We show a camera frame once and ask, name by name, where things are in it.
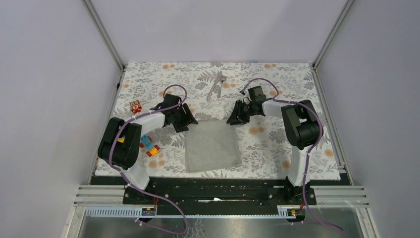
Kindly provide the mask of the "grey cloth napkin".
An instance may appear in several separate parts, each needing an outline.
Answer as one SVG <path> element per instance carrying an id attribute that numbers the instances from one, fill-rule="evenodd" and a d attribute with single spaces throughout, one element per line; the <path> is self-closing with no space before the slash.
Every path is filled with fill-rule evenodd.
<path id="1" fill-rule="evenodd" d="M 185 132 L 188 173 L 229 169 L 242 164 L 235 127 L 222 120 L 202 121 Z"/>

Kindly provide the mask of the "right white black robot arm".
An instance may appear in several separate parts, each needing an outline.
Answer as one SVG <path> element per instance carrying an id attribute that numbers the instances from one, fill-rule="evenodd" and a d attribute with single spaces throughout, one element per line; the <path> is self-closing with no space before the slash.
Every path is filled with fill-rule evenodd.
<path id="1" fill-rule="evenodd" d="M 247 124 L 256 115 L 283 120 L 286 138 L 292 146 L 292 158 L 280 195 L 290 204 L 307 205 L 310 197 L 310 152 L 323 136 L 323 126 L 311 101 L 293 102 L 267 98 L 260 86 L 250 88 L 248 94 L 248 97 L 235 102 L 227 123 Z"/>

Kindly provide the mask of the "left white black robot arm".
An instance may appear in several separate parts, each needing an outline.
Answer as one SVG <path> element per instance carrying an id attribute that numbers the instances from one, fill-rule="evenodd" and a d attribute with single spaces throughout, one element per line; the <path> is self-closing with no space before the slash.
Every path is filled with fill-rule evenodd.
<path id="1" fill-rule="evenodd" d="M 111 118 L 100 141 L 97 155 L 117 170 L 127 184 L 136 188 L 135 198 L 143 204 L 152 201 L 154 191 L 145 170 L 138 165 L 141 138 L 149 132 L 172 125 L 177 133 L 188 131 L 198 124 L 188 105 L 179 96 L 166 94 L 163 101 L 149 112 L 129 120 Z"/>

